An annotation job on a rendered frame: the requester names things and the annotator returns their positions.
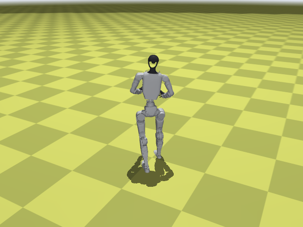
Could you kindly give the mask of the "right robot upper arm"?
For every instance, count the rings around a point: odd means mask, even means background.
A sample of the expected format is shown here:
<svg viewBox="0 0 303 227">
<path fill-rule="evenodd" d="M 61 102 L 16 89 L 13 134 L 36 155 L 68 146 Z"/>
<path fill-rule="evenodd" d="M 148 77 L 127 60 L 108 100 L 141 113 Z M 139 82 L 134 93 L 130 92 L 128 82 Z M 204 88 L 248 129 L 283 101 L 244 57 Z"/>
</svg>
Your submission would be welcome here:
<svg viewBox="0 0 303 227">
<path fill-rule="evenodd" d="M 168 97 L 173 96 L 173 95 L 174 95 L 174 92 L 173 92 L 173 90 L 172 90 L 172 85 L 171 85 L 171 83 L 170 83 L 170 80 L 169 80 L 168 76 L 162 74 L 162 81 L 165 82 L 164 84 L 165 84 L 165 86 L 166 86 L 166 89 L 168 90 L 168 91 L 167 91 L 167 96 L 168 96 Z"/>
</svg>

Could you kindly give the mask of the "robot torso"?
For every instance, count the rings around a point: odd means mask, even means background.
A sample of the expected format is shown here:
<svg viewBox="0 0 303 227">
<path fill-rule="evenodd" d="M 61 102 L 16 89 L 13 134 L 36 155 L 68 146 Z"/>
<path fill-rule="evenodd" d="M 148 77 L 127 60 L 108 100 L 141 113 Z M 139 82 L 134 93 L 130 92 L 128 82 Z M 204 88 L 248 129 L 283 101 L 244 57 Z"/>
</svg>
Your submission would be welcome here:
<svg viewBox="0 0 303 227">
<path fill-rule="evenodd" d="M 142 79 L 142 92 L 144 98 L 148 99 L 146 102 L 146 106 L 144 106 L 146 114 L 145 117 L 154 117 L 157 116 L 157 106 L 155 105 L 153 100 L 157 100 L 160 94 L 162 75 L 160 72 L 157 72 L 156 74 L 150 74 L 147 72 L 144 72 Z"/>
</svg>

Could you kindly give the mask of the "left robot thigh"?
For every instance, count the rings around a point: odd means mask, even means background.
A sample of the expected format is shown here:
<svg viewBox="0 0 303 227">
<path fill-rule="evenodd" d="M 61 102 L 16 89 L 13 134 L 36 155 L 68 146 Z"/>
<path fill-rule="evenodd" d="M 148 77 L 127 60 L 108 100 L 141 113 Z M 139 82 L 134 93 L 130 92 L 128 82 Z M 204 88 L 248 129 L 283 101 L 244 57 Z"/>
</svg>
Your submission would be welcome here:
<svg viewBox="0 0 303 227">
<path fill-rule="evenodd" d="M 148 143 L 148 140 L 145 136 L 145 115 L 145 110 L 141 110 L 136 113 L 136 122 L 139 132 L 139 138 L 142 139 L 143 146 Z"/>
</svg>

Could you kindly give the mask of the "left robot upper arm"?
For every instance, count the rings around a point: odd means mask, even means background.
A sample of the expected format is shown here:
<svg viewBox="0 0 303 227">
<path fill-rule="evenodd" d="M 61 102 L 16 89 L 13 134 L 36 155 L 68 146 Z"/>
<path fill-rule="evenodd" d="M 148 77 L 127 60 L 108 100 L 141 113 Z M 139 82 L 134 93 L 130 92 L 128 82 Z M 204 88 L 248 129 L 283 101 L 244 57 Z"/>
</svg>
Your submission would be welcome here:
<svg viewBox="0 0 303 227">
<path fill-rule="evenodd" d="M 133 93 L 133 94 L 136 94 L 137 93 L 137 86 L 138 86 L 138 84 L 139 84 L 139 82 L 140 82 L 140 80 L 142 80 L 143 79 L 143 75 L 144 75 L 144 73 L 142 73 L 142 72 L 138 72 L 136 75 L 135 75 L 135 78 L 134 78 L 134 80 L 133 80 L 133 83 L 132 83 L 132 87 L 131 87 L 131 89 L 130 89 L 130 92 L 131 93 Z"/>
</svg>

